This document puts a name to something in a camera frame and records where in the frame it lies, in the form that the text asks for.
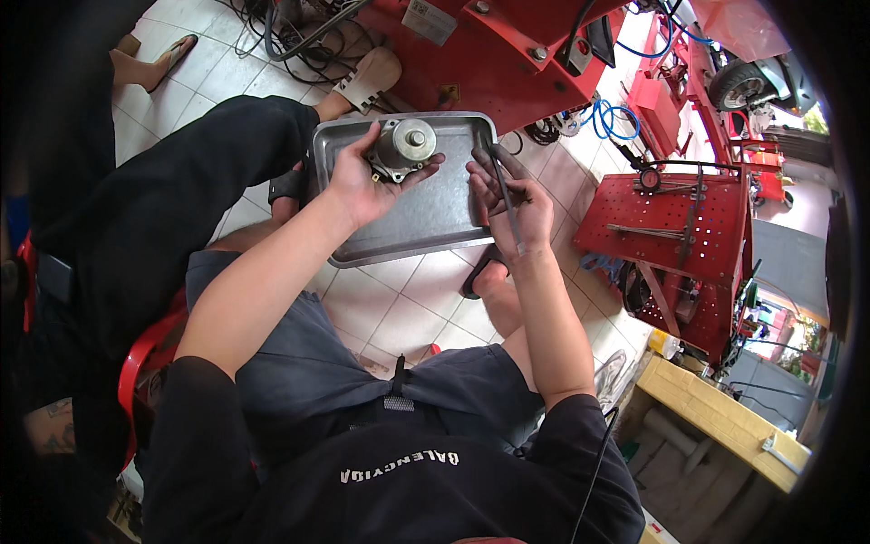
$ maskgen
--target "white label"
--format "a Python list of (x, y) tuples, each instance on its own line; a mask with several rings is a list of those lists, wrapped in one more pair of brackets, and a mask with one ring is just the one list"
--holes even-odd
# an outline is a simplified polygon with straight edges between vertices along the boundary
[(402, 24), (438, 45), (444, 45), (456, 29), (456, 19), (424, 0), (411, 0)]

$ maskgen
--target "motorcycle tire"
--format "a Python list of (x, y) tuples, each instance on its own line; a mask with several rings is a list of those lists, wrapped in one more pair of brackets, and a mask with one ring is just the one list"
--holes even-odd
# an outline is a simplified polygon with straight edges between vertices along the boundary
[(735, 104), (728, 95), (742, 84), (760, 80), (761, 89), (755, 94), (760, 94), (767, 86), (767, 78), (761, 73), (759, 67), (752, 63), (732, 62), (722, 70), (716, 72), (713, 81), (710, 82), (710, 91), (707, 94), (716, 109), (719, 111), (739, 111), (746, 108), (746, 104)]

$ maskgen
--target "motorcycle wheel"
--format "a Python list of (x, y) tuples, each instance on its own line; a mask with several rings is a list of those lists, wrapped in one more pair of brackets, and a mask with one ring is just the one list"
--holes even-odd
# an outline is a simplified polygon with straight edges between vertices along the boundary
[(749, 97), (764, 90), (766, 81), (755, 64), (732, 62), (716, 72), (707, 94), (719, 111), (743, 110)]

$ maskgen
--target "tattooed arm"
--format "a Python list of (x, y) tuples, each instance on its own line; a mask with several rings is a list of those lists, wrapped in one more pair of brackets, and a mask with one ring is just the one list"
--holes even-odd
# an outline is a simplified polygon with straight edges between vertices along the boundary
[(28, 413), (24, 416), (24, 428), (38, 455), (76, 452), (71, 397)]

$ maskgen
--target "red plastic bag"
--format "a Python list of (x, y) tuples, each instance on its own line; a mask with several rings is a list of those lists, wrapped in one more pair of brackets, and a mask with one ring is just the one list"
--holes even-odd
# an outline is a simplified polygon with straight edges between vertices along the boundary
[(708, 37), (748, 63), (792, 49), (758, 0), (692, 0), (692, 9)]

